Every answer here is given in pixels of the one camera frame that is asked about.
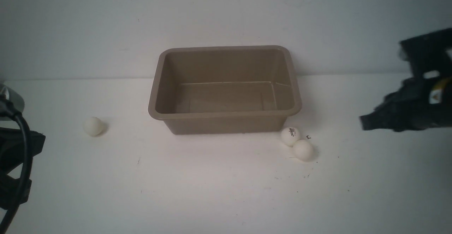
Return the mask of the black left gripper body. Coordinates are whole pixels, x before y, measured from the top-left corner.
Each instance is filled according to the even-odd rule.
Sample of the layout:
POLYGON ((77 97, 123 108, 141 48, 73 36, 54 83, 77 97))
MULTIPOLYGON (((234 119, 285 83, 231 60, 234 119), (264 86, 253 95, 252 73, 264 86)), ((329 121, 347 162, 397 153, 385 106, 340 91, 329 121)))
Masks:
MULTIPOLYGON (((42 152, 46 136, 37 131, 31 131, 33 157, 42 152)), ((19 178, 8 174, 24 161, 24 139, 19 129, 0 128, 0 207, 10 209, 10 202, 16 194, 19 178)), ((32 180, 29 179, 20 203, 26 203, 32 180)))

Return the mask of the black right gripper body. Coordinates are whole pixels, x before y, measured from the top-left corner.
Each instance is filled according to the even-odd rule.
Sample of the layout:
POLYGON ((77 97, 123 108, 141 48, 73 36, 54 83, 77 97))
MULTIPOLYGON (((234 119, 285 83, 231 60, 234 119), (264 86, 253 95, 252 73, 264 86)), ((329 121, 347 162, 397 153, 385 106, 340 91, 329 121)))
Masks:
POLYGON ((364 131, 421 131, 451 126, 452 30, 445 28, 400 41, 399 55, 412 76, 360 117, 364 131))

